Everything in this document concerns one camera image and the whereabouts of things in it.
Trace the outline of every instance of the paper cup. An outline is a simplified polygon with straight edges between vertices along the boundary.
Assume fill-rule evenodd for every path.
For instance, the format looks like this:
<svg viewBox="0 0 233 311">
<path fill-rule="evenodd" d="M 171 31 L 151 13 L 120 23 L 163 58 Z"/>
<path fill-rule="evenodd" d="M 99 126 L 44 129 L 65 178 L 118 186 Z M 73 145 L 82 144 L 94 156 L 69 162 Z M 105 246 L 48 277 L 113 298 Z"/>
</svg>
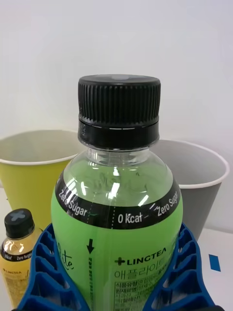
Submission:
<svg viewBox="0 0 233 311">
<path fill-rule="evenodd" d="M 183 222 L 199 238 L 224 178 L 227 161 L 218 153 L 178 140 L 159 140 L 151 150 L 172 170 L 183 198 Z"/>
<path fill-rule="evenodd" d="M 40 130 L 0 140 L 0 180 L 12 209 L 27 208 L 36 226 L 49 223 L 55 183 L 85 147 L 75 131 Z"/>
</svg>

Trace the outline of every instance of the ribbed bottle cap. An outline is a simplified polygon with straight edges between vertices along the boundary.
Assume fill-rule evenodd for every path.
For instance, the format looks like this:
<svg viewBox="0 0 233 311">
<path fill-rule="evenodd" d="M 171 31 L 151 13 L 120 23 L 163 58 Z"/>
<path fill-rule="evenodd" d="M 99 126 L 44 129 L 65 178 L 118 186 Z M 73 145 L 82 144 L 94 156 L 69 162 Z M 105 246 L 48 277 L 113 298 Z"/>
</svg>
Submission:
<svg viewBox="0 0 233 311">
<path fill-rule="evenodd" d="M 21 239 L 29 235 L 35 225 L 31 212 L 25 208 L 11 211 L 5 217 L 6 236 L 10 239 Z"/>
<path fill-rule="evenodd" d="M 100 149 L 130 150 L 159 138 L 159 79 L 93 75 L 79 80 L 79 140 Z"/>
</svg>

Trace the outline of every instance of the plastic bottle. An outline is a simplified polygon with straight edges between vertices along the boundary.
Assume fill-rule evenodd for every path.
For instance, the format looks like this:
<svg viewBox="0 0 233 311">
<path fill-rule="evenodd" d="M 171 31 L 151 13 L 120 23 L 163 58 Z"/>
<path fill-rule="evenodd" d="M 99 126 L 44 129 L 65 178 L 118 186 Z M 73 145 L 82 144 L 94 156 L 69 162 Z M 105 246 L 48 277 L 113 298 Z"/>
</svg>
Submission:
<svg viewBox="0 0 233 311">
<path fill-rule="evenodd" d="M 29 279 L 32 249 L 42 230 L 36 228 L 32 214 L 21 208 L 5 217 L 6 239 L 0 248 L 0 269 L 14 308 L 20 303 Z"/>
<path fill-rule="evenodd" d="M 91 311 L 141 311 L 166 271 L 182 223 L 179 186 L 149 150 L 159 138 L 160 81 L 79 81 L 88 149 L 57 181 L 51 216 L 61 261 Z"/>
</svg>

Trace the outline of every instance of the white wall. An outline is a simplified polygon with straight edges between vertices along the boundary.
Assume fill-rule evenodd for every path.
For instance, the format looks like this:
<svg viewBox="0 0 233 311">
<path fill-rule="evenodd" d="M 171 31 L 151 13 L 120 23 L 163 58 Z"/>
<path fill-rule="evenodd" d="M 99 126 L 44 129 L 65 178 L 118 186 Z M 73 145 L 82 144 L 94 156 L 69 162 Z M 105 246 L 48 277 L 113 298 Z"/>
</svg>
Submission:
<svg viewBox="0 0 233 311">
<path fill-rule="evenodd" d="M 0 0 L 0 136 L 77 128 L 82 75 L 162 81 L 160 133 L 202 143 L 233 167 L 231 0 Z M 233 174 L 208 227 L 233 232 Z"/>
</svg>

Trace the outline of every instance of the blue plastic holder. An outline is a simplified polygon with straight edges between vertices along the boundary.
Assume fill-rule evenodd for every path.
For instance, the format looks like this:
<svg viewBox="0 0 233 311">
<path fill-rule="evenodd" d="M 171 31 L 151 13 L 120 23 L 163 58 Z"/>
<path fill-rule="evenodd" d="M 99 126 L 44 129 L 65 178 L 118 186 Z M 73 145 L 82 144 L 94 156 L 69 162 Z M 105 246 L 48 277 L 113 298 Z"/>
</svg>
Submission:
<svg viewBox="0 0 233 311">
<path fill-rule="evenodd" d="M 192 311 L 211 306 L 214 303 L 203 283 L 199 246 L 182 225 L 170 266 L 143 311 Z M 62 266 L 52 225 L 33 249 L 29 285 L 18 310 L 90 311 Z"/>
</svg>

